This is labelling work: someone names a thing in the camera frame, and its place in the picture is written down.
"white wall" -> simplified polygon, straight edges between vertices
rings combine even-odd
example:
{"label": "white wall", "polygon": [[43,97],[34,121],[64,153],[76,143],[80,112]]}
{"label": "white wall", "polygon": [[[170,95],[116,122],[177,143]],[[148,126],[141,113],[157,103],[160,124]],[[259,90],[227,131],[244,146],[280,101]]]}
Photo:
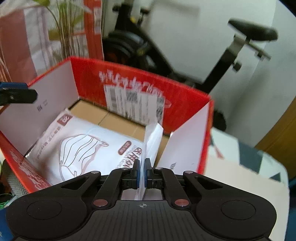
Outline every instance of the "white wall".
{"label": "white wall", "polygon": [[279,1],[272,26],[279,33],[278,41],[265,47],[272,59],[258,64],[228,122],[227,132],[252,146],[279,120],[296,94],[296,17]]}
{"label": "white wall", "polygon": [[[242,18],[270,26],[276,0],[156,0],[143,25],[171,65],[179,72],[204,80],[236,33],[227,22]],[[215,106],[229,117],[258,64],[244,47],[232,69],[211,92]]]}

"brown cardboard box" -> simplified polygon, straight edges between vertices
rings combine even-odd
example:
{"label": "brown cardboard box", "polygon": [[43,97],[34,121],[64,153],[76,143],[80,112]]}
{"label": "brown cardboard box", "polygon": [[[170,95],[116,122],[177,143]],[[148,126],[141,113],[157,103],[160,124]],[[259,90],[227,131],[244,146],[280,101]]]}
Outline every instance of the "brown cardboard box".
{"label": "brown cardboard box", "polygon": [[[107,110],[95,106],[84,100],[78,101],[72,108],[71,113],[81,119],[97,124],[106,129],[118,132],[120,134],[134,137],[144,141],[145,127],[127,120],[121,116],[108,112]],[[159,159],[165,149],[169,137],[163,135],[154,166],[156,167]]]}

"metal screw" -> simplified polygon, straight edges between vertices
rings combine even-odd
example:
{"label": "metal screw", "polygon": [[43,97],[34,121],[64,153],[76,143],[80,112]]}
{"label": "metal screw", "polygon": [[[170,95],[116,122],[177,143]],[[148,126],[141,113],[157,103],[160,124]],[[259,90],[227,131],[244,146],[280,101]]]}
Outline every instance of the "metal screw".
{"label": "metal screw", "polygon": [[94,200],[93,204],[97,207],[103,207],[108,204],[108,201],[105,199],[97,199],[97,200]]}
{"label": "metal screw", "polygon": [[138,51],[137,51],[137,54],[139,55],[139,56],[142,56],[142,55],[144,55],[144,50],[143,49],[139,49]]}
{"label": "metal screw", "polygon": [[177,199],[175,201],[175,204],[179,207],[185,207],[185,206],[189,205],[189,201],[186,199]]}

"blue object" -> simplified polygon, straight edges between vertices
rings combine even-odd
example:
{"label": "blue object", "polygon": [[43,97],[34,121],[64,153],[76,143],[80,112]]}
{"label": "blue object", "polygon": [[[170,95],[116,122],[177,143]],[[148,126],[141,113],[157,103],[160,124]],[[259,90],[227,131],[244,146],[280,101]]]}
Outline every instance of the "blue object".
{"label": "blue object", "polygon": [[138,171],[137,171],[137,188],[140,187],[140,175],[141,175],[141,166],[140,166],[140,160],[137,160],[138,162]]}
{"label": "blue object", "polygon": [[6,208],[0,210],[0,241],[11,241],[13,235],[7,225],[5,214]]}
{"label": "blue object", "polygon": [[17,83],[17,82],[0,82],[0,89],[28,89],[26,83]]}
{"label": "blue object", "polygon": [[144,187],[147,187],[147,168],[146,165],[144,163]]}
{"label": "blue object", "polygon": [[295,241],[296,237],[296,177],[289,181],[290,209],[285,241]]}
{"label": "blue object", "polygon": [[259,173],[262,156],[258,154],[257,149],[239,142],[239,163],[256,173]]}

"box flap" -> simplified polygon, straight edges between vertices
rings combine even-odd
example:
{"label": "box flap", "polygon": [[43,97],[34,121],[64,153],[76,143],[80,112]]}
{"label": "box flap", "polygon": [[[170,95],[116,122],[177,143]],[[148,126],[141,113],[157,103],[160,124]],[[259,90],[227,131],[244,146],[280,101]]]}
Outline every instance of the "box flap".
{"label": "box flap", "polygon": [[173,133],[158,167],[172,169],[179,175],[187,170],[197,172],[205,143],[209,108],[210,102]]}
{"label": "box flap", "polygon": [[31,148],[58,114],[79,99],[71,62],[41,77],[30,88],[34,104],[11,104],[0,114],[0,130],[22,154]]}

